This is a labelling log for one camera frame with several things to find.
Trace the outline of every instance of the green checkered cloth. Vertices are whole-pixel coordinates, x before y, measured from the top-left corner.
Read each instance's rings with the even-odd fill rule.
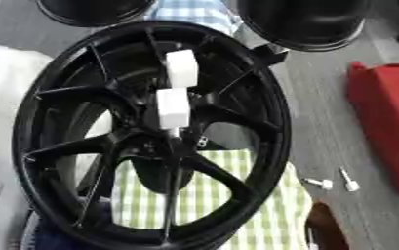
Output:
[[[248,150],[203,151],[201,154],[221,168],[245,180],[252,155]],[[225,203],[229,189],[201,173],[180,191],[176,222],[198,220]],[[164,218],[164,195],[144,187],[130,162],[119,166],[111,196],[113,222],[136,229],[160,229]],[[220,249],[306,250],[304,225],[312,199],[300,184],[295,167],[289,163],[270,198],[256,215]]]

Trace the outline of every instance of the dark red object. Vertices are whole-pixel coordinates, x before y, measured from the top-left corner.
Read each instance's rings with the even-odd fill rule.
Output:
[[[399,188],[399,64],[349,69],[347,95],[376,154]]]

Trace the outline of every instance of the gray floor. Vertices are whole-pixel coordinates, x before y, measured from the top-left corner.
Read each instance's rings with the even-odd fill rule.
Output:
[[[343,94],[346,68],[359,61],[368,66],[399,63],[399,8],[394,1],[373,1],[366,29],[354,44],[330,53],[292,52],[273,70],[285,90],[294,122],[292,161],[304,177],[334,179],[324,192],[307,186],[313,197],[334,210],[356,250],[399,250],[399,195],[384,167],[371,155]],[[61,25],[44,17],[34,0],[0,0],[0,44],[57,55],[91,29]],[[248,45],[260,43],[248,31]],[[338,167],[345,165],[362,186],[345,191]]]

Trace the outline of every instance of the wheel spoke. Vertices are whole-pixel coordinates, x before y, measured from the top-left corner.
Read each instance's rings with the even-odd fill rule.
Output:
[[[105,154],[100,164],[96,169],[95,177],[90,185],[90,190],[86,196],[84,205],[82,207],[81,213],[75,222],[74,226],[82,228],[84,221],[86,220],[89,213],[99,203],[101,192],[104,190],[104,186],[112,185],[107,182],[112,182],[115,173],[116,155],[113,152]]]
[[[58,159],[59,157],[80,153],[102,153],[108,143],[109,139],[107,135],[101,135],[34,150],[27,153],[24,158],[28,161],[38,161],[44,159]]]
[[[243,80],[245,78],[248,78],[252,73],[253,73],[253,71],[251,69],[246,71],[246,72],[244,72],[240,77],[238,77],[237,79],[233,80],[228,85],[226,85],[223,88],[221,88],[219,90],[219,95],[222,96],[222,95],[226,95],[226,94],[232,92],[236,87],[238,87],[238,85],[240,83],[243,83]]]
[[[43,104],[56,104],[61,102],[89,102],[93,104],[102,104],[111,111],[111,114],[118,119],[126,120],[125,113],[137,115],[136,109],[104,87],[69,87],[54,90],[41,91],[38,98]]]
[[[178,193],[180,190],[180,182],[182,179],[182,170],[179,166],[174,167],[170,171],[167,183],[166,205],[164,209],[163,222],[163,241],[167,242],[170,238],[170,231],[175,224],[175,211],[177,206]]]
[[[166,165],[170,169],[169,178],[167,180],[166,205],[164,210],[163,222],[163,242],[167,242],[170,238],[170,232],[175,224],[175,211],[177,207],[178,194],[180,191],[180,183],[182,180],[182,169],[180,168],[180,160],[184,154],[183,143],[180,138],[169,138],[171,155],[166,160]]]
[[[99,70],[101,75],[103,76],[103,81],[105,82],[105,85],[107,85],[111,80],[115,80],[115,78],[112,77],[110,74],[108,68],[106,67],[105,63],[103,62],[102,55],[96,48],[94,44],[91,44],[87,47],[87,51],[90,52],[93,57],[96,60],[96,63],[98,64]]]
[[[156,59],[158,60],[158,62],[160,62],[161,66],[165,66],[165,58],[163,57],[163,53],[158,48],[158,44],[150,29],[146,30],[146,36],[147,36],[147,42],[152,52],[155,54]]]
[[[211,162],[204,156],[194,153],[184,159],[188,166],[191,166],[195,171],[208,175],[209,177],[225,184],[233,194],[236,200],[244,200],[254,195],[250,187],[245,183],[234,177],[231,173],[220,168],[217,164]]]
[[[273,135],[280,133],[280,128],[267,121],[253,120],[245,115],[231,109],[217,105],[201,105],[193,109],[193,117],[209,123],[227,122],[249,128],[256,132],[263,140],[273,138]]]

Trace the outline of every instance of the white plastic plug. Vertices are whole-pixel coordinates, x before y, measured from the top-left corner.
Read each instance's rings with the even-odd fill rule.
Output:
[[[165,130],[188,127],[190,103],[187,89],[162,89],[156,92],[160,128]]]
[[[304,178],[304,180],[310,184],[313,184],[313,185],[316,185],[316,186],[322,188],[323,190],[333,189],[333,181],[331,181],[331,180],[317,181],[317,180],[310,179],[310,178]]]
[[[360,185],[357,182],[351,180],[351,178],[349,177],[349,175],[347,174],[346,170],[344,170],[343,167],[340,167],[340,172],[343,175],[344,179],[346,180],[345,186],[348,191],[353,192],[360,189]]]
[[[166,61],[167,74],[172,88],[197,86],[199,64],[192,50],[167,53]]]

